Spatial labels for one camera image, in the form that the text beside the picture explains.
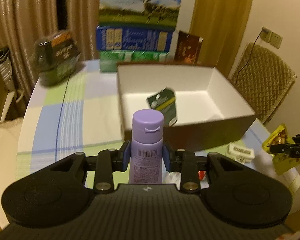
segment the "power cord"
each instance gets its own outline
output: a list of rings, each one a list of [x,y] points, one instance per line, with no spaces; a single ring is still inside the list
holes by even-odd
[[[250,52],[250,56],[249,56],[249,59],[248,59],[247,63],[246,63],[246,64],[238,71],[238,73],[237,73],[237,78],[236,78],[236,80],[235,80],[235,85],[237,85],[239,73],[241,72],[241,70],[243,70],[243,69],[248,65],[249,61],[251,60],[251,56],[252,56],[252,52],[253,52],[254,45],[256,44],[257,40],[259,39],[261,33],[263,33],[263,32],[268,33],[269,31],[267,31],[267,30],[261,30],[261,32],[259,33],[258,37],[256,38],[256,40],[255,40],[254,43],[253,43],[253,46],[252,46],[252,49],[251,49],[251,52]]]
[[[57,161],[58,131],[59,131],[59,126],[60,126],[60,120],[61,120],[61,114],[62,114],[63,104],[65,102],[66,92],[67,92],[67,88],[68,88],[70,77],[71,77],[71,75],[69,75],[68,80],[67,80],[66,89],[65,89],[65,93],[63,94],[63,100],[62,100],[61,110],[60,110],[60,114],[59,114],[59,121],[58,121],[58,127],[57,127],[57,136],[56,136],[56,152],[55,152],[55,157],[54,157],[54,161],[55,162]]]

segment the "power outlet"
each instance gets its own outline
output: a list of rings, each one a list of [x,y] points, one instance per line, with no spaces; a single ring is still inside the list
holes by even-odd
[[[270,37],[270,41],[269,43],[274,46],[275,48],[280,48],[281,46],[281,42],[282,42],[282,37],[276,33],[272,33],[271,37]]]
[[[267,29],[266,27],[262,27],[263,32],[260,34],[260,39],[265,42],[269,42],[271,38],[272,31]]]

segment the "bottle label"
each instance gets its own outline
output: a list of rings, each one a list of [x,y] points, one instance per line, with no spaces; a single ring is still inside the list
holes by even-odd
[[[162,153],[159,149],[141,150],[132,157],[134,181],[136,184],[155,184],[159,182],[161,172]]]

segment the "open cardboard box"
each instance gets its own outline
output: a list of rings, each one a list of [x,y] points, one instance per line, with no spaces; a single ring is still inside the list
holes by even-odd
[[[146,99],[165,87],[176,93],[178,121],[163,139],[174,149],[204,150],[239,140],[255,111],[216,68],[196,65],[118,65],[122,130],[131,139],[132,115],[149,108]]]

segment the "plaid tablecloth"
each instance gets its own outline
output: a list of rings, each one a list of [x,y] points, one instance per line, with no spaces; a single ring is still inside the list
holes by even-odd
[[[78,68],[69,79],[67,89],[66,82],[52,88],[44,88],[40,82],[36,84],[19,137],[16,179],[74,152],[82,151],[89,156],[107,148],[120,148],[122,138],[116,73],[100,73],[98,60],[82,62]],[[269,132],[256,120],[237,143],[255,151],[255,160],[247,166],[289,186],[286,178],[275,174],[271,156],[261,149],[268,136]],[[196,154],[206,156],[210,151],[224,154],[226,145]],[[292,171],[288,180],[296,176],[295,169]],[[92,182],[93,174],[90,172],[86,185],[91,186]],[[127,183],[128,171],[115,172],[114,182],[116,185]]]

